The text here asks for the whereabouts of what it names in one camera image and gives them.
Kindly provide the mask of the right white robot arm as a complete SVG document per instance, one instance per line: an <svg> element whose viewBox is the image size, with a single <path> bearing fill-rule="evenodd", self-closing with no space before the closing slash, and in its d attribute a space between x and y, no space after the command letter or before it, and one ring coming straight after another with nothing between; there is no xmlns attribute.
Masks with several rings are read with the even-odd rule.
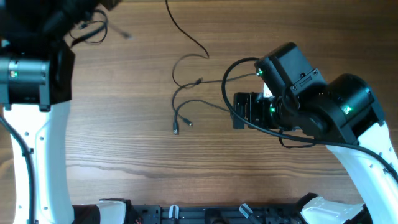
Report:
<svg viewBox="0 0 398 224"><path fill-rule="evenodd" d="M297 148L324 145L363 199L350 205L309 193L296 203L291 221L396 223L397 156L371 87L349 73L326 82L292 42L251 62L264 90L236 93L226 102L233 127L295 141Z"/></svg>

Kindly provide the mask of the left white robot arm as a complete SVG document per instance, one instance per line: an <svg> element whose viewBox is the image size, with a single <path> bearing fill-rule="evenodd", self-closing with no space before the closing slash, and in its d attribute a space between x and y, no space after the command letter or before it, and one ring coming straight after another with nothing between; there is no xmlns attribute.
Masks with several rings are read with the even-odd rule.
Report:
<svg viewBox="0 0 398 224"><path fill-rule="evenodd" d="M123 202L73 205L65 135L75 54L65 35L94 0L1 2L1 124L12 141L16 223L124 223Z"/></svg>

